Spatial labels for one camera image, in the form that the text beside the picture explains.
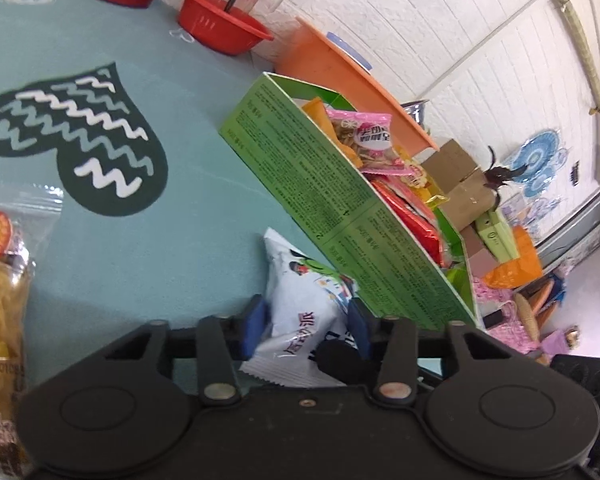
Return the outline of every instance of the orange bag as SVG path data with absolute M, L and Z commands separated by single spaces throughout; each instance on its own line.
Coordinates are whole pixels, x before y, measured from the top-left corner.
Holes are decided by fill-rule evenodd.
M 520 226 L 513 228 L 513 235 L 520 257 L 496 267 L 483 278 L 491 288 L 516 288 L 542 276 L 542 264 L 531 237 Z

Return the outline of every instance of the red plastic bowl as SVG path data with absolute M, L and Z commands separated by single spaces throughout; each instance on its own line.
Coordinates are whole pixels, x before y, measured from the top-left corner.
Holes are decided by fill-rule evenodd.
M 213 50 L 237 56 L 262 40 L 273 40 L 269 29 L 240 9 L 224 12 L 222 0 L 184 0 L 178 23 Z

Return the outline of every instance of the pink snack package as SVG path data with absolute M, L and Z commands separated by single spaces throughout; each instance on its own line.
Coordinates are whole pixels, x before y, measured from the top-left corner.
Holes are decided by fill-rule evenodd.
M 404 161 L 391 141 L 391 114 L 327 109 L 338 140 L 362 160 L 363 173 L 403 174 Z

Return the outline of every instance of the brown cardboard box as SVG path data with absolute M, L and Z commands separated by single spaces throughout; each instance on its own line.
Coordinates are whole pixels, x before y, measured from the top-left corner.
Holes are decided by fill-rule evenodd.
M 483 278 L 499 265 L 472 226 L 462 229 L 460 235 L 464 239 L 467 262 L 472 276 Z
M 448 196 L 449 201 L 440 209 L 456 230 L 471 225 L 495 204 L 493 191 L 484 187 L 487 181 L 481 168 L 454 140 L 431 155 L 422 167 Z

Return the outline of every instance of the teal tabletop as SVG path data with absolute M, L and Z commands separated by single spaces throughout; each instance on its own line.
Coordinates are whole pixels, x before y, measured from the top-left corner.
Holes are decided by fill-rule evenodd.
M 31 384 L 145 320 L 239 311 L 264 291 L 268 226 L 320 257 L 217 133 L 258 73 L 160 2 L 0 0 L 0 182 L 65 190 L 27 307 Z

